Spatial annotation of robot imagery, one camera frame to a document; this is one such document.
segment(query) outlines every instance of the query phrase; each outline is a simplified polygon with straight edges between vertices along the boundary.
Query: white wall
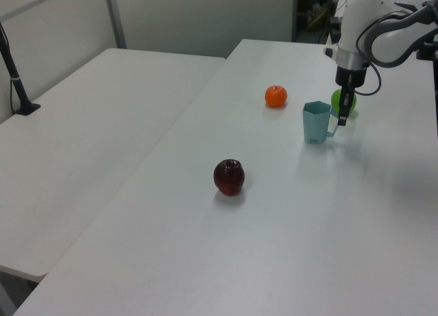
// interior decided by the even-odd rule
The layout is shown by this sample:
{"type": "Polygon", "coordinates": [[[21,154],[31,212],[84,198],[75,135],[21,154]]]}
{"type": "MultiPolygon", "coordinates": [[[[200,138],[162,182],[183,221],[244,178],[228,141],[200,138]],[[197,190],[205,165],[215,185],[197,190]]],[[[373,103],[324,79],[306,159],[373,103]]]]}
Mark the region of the white wall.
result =
{"type": "Polygon", "coordinates": [[[130,49],[227,57],[242,38],[292,38],[293,0],[116,2],[130,49]]]}
{"type": "MultiPolygon", "coordinates": [[[[106,0],[47,0],[2,24],[31,100],[116,46],[106,0]]],[[[10,115],[9,74],[0,58],[0,122],[10,115]]]]}

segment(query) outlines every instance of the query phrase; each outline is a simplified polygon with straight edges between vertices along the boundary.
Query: cup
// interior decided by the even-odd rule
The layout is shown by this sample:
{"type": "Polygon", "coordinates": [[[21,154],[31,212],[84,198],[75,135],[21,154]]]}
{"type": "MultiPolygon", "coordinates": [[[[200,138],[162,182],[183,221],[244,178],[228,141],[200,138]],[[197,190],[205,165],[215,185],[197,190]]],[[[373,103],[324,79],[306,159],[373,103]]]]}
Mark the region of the cup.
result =
{"type": "Polygon", "coordinates": [[[333,137],[337,130],[329,131],[330,115],[336,116],[331,105],[321,101],[305,103],[302,109],[304,139],[310,144],[321,144],[327,137],[333,137]]]}

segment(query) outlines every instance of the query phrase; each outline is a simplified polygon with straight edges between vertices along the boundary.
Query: white table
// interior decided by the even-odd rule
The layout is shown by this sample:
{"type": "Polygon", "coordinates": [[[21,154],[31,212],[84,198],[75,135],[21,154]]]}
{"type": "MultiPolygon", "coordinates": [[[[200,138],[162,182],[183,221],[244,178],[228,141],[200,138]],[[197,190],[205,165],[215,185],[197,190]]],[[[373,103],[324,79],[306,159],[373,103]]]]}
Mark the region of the white table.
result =
{"type": "Polygon", "coordinates": [[[39,282],[224,62],[110,49],[0,126],[0,271],[39,282]]]}
{"type": "Polygon", "coordinates": [[[313,146],[303,104],[336,88],[322,48],[241,42],[16,316],[434,315],[432,65],[382,69],[313,146]],[[273,84],[284,109],[265,106],[273,84]],[[212,178],[229,157],[246,171],[234,198],[212,178]]]}

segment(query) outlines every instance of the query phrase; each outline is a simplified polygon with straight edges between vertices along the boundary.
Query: black cable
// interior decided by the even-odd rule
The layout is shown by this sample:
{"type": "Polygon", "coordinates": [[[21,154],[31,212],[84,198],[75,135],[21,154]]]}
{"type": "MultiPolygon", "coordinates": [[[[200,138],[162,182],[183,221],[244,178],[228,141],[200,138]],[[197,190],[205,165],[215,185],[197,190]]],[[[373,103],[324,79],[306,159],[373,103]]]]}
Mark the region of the black cable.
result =
{"type": "Polygon", "coordinates": [[[318,44],[320,44],[320,41],[321,41],[321,38],[322,38],[322,35],[324,34],[324,32],[326,33],[326,34],[329,34],[329,32],[330,32],[330,17],[331,17],[331,3],[333,2],[333,0],[329,0],[329,3],[328,3],[328,10],[327,10],[327,17],[326,17],[326,22],[325,22],[325,24],[324,24],[324,29],[321,31],[321,33],[320,33],[320,36],[319,36],[319,38],[318,38],[318,44]]]}
{"type": "Polygon", "coordinates": [[[371,95],[377,94],[377,92],[382,88],[382,77],[381,77],[381,74],[378,72],[377,67],[370,61],[370,59],[368,59],[367,55],[365,55],[365,53],[363,51],[361,51],[361,49],[359,48],[359,40],[362,38],[362,36],[365,34],[365,32],[368,31],[370,29],[370,27],[372,27],[377,22],[379,22],[379,20],[380,19],[375,20],[373,23],[368,25],[367,28],[365,30],[363,30],[362,33],[359,34],[359,37],[357,37],[357,39],[356,39],[356,49],[359,52],[359,55],[362,56],[368,63],[370,63],[370,66],[373,68],[374,72],[376,72],[377,79],[378,79],[378,87],[373,92],[365,93],[365,92],[358,92],[358,91],[354,90],[355,94],[358,94],[361,96],[371,96],[371,95]]]}
{"type": "Polygon", "coordinates": [[[3,28],[3,25],[1,25],[1,23],[0,23],[0,31],[1,31],[2,36],[5,37],[6,46],[8,46],[8,48],[9,48],[8,36],[6,35],[5,29],[3,28]]]}
{"type": "Polygon", "coordinates": [[[337,11],[340,10],[345,5],[346,2],[347,2],[347,0],[345,0],[344,3],[338,7],[337,10],[335,10],[335,13],[333,14],[333,16],[336,15],[337,11]]]}
{"type": "Polygon", "coordinates": [[[12,115],[14,115],[14,114],[15,114],[14,106],[12,106],[12,80],[10,80],[9,102],[10,102],[10,104],[11,104],[11,112],[12,112],[12,115]]]}

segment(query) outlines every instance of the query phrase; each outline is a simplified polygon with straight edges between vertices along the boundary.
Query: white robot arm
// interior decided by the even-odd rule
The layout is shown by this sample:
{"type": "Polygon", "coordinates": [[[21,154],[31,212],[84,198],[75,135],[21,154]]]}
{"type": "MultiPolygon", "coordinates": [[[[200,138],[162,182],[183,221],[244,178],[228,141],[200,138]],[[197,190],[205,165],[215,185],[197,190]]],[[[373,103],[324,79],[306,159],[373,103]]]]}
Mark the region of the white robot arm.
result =
{"type": "Polygon", "coordinates": [[[336,83],[342,87],[338,125],[346,124],[355,88],[363,85],[369,65],[399,66],[438,34],[437,8],[438,0],[416,12],[389,0],[347,0],[339,45],[324,50],[336,61],[336,83]]]}

